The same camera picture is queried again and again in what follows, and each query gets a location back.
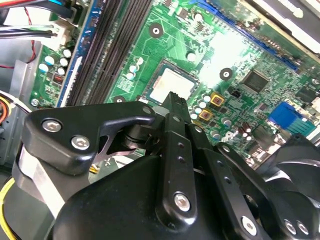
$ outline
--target gold component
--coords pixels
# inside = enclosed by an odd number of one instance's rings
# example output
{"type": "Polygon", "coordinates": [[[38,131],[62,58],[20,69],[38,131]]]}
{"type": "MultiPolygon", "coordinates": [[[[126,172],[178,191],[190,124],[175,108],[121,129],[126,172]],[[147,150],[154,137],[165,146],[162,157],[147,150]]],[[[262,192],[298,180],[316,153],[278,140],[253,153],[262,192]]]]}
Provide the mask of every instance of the gold component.
{"type": "Polygon", "coordinates": [[[214,92],[214,93],[211,94],[211,101],[210,102],[213,105],[216,105],[217,107],[220,107],[225,102],[225,99],[219,93],[214,92]]]}
{"type": "Polygon", "coordinates": [[[209,121],[214,115],[209,112],[208,110],[202,110],[202,112],[199,114],[199,118],[204,119],[206,121],[209,121]]]}

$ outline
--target chip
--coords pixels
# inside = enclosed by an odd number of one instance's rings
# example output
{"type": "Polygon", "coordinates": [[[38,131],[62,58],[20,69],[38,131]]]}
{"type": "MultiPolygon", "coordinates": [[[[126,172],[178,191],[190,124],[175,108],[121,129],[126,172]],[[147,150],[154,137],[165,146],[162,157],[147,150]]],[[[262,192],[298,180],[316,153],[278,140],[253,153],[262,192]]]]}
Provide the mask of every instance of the chip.
{"type": "Polygon", "coordinates": [[[269,81],[259,73],[250,71],[242,83],[246,89],[258,94],[267,86],[269,81]]]}
{"type": "Polygon", "coordinates": [[[164,102],[169,92],[177,94],[180,98],[188,99],[197,87],[196,80],[182,69],[163,61],[156,71],[152,85],[147,89],[147,98],[160,104],[164,102]]]}
{"type": "Polygon", "coordinates": [[[213,116],[214,116],[213,113],[211,113],[205,109],[199,114],[199,118],[206,120],[206,121],[209,121],[213,116]]]}
{"type": "Polygon", "coordinates": [[[304,86],[300,89],[300,91],[297,92],[295,96],[299,98],[301,101],[310,104],[317,97],[317,93],[304,86]]]}
{"type": "Polygon", "coordinates": [[[220,94],[214,92],[211,94],[211,103],[213,105],[216,105],[217,107],[220,107],[224,103],[225,99],[220,94]]]}

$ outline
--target bolt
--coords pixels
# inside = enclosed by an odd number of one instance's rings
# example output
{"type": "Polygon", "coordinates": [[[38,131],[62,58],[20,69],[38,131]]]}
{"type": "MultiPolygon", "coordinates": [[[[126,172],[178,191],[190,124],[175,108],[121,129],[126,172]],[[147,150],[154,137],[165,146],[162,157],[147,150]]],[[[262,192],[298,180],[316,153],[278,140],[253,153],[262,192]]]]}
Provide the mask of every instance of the bolt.
{"type": "Polygon", "coordinates": [[[47,120],[42,123],[42,127],[44,130],[51,132],[51,133],[56,133],[61,130],[61,124],[57,122],[56,120],[47,120]]]}
{"type": "Polygon", "coordinates": [[[40,104],[39,100],[34,98],[31,100],[31,105],[34,106],[34,107],[38,107],[40,104]]]}
{"type": "Polygon", "coordinates": [[[297,234],[297,231],[291,222],[289,222],[288,220],[285,219],[284,224],[285,224],[286,228],[290,231],[290,233],[292,233],[293,235],[297,234]]]}
{"type": "Polygon", "coordinates": [[[176,120],[177,122],[180,122],[180,119],[177,116],[173,116],[173,119],[176,120]]]}
{"type": "Polygon", "coordinates": [[[248,233],[250,233],[252,236],[257,235],[257,228],[256,228],[255,224],[249,218],[247,218],[246,216],[243,216],[241,218],[241,222],[242,222],[244,229],[248,233]]]}
{"type": "Polygon", "coordinates": [[[227,153],[230,152],[230,149],[229,149],[227,146],[223,145],[222,148],[223,148],[223,150],[225,150],[227,153]]]}
{"type": "Polygon", "coordinates": [[[182,193],[174,195],[174,203],[183,212],[188,212],[190,210],[189,199],[182,193]]]}
{"type": "Polygon", "coordinates": [[[75,149],[87,150],[90,146],[90,141],[85,136],[74,136],[71,139],[71,144],[75,149]]]}
{"type": "Polygon", "coordinates": [[[198,132],[198,133],[202,133],[202,129],[198,126],[194,126],[195,130],[198,132]]]}
{"type": "Polygon", "coordinates": [[[305,226],[302,222],[297,221],[297,224],[298,224],[299,229],[300,229],[305,235],[309,235],[308,229],[306,228],[306,226],[305,226]]]}
{"type": "Polygon", "coordinates": [[[150,110],[148,107],[146,107],[146,106],[144,106],[144,107],[142,108],[142,110],[143,110],[146,114],[150,114],[150,113],[151,113],[151,110],[150,110]]]}

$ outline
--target white connector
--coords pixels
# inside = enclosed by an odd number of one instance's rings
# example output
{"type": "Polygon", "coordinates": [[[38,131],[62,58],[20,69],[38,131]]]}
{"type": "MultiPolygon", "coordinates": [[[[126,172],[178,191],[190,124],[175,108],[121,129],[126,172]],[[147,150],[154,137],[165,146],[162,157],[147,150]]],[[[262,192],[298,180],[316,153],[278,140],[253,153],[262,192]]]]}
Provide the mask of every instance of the white connector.
{"type": "Polygon", "coordinates": [[[42,39],[41,43],[53,51],[58,51],[60,46],[65,46],[71,40],[74,26],[62,19],[51,21],[50,25],[53,26],[52,32],[57,36],[42,39]]]}

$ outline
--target red wire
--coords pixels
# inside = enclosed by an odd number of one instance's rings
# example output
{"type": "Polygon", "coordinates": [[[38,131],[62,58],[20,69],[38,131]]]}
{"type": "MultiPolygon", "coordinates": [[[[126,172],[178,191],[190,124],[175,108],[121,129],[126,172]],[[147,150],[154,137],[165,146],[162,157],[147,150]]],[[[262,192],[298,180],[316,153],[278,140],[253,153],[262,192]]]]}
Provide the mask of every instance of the red wire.
{"type": "MultiPolygon", "coordinates": [[[[26,16],[28,17],[29,25],[32,25],[30,15],[29,15],[28,9],[26,7],[24,7],[24,12],[25,12],[26,16]]],[[[36,48],[35,48],[35,40],[31,40],[31,49],[32,49],[32,56],[30,57],[29,61],[26,62],[27,64],[29,64],[33,60],[35,60],[35,58],[37,56],[36,48]]],[[[14,66],[0,65],[0,68],[3,68],[3,69],[14,69],[15,67],[14,66]]]]}

